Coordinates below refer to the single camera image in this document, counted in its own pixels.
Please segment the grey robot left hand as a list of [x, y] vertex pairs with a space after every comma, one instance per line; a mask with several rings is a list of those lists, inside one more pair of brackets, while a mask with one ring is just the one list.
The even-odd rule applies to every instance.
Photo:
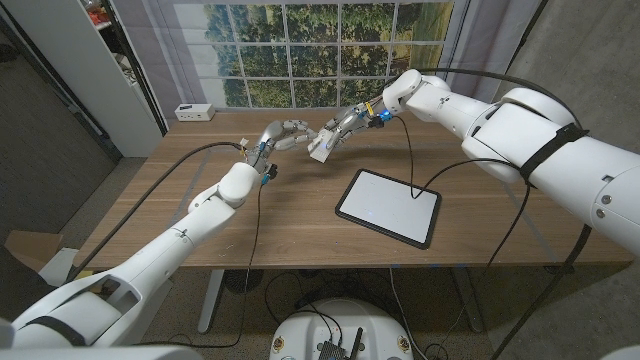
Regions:
[[299, 143], [314, 140], [317, 136], [318, 133], [305, 121], [273, 121], [265, 128], [255, 146], [247, 151], [247, 163], [260, 175], [264, 175], [271, 166], [268, 158], [274, 150], [289, 150]]

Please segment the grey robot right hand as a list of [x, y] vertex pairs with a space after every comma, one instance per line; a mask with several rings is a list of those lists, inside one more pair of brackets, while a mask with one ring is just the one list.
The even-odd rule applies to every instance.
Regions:
[[325, 124], [324, 128], [331, 134], [325, 148], [331, 151], [361, 131], [381, 128], [392, 115], [381, 97], [347, 107]]

